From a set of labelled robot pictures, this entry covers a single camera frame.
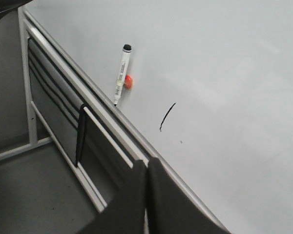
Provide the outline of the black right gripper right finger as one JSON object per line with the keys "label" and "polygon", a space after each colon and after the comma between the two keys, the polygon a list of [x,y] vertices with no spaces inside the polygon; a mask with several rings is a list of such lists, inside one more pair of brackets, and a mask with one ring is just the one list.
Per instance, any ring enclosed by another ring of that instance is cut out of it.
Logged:
{"label": "black right gripper right finger", "polygon": [[147,169],[146,209],[151,234],[227,234],[177,186],[157,158]]}

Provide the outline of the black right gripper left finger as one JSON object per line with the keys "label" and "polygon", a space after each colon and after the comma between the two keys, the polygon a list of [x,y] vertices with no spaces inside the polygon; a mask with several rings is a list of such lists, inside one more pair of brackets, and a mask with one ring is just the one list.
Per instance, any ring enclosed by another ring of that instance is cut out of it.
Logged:
{"label": "black right gripper left finger", "polygon": [[78,233],[143,234],[146,207],[147,168],[142,160],[133,167],[108,206]]}

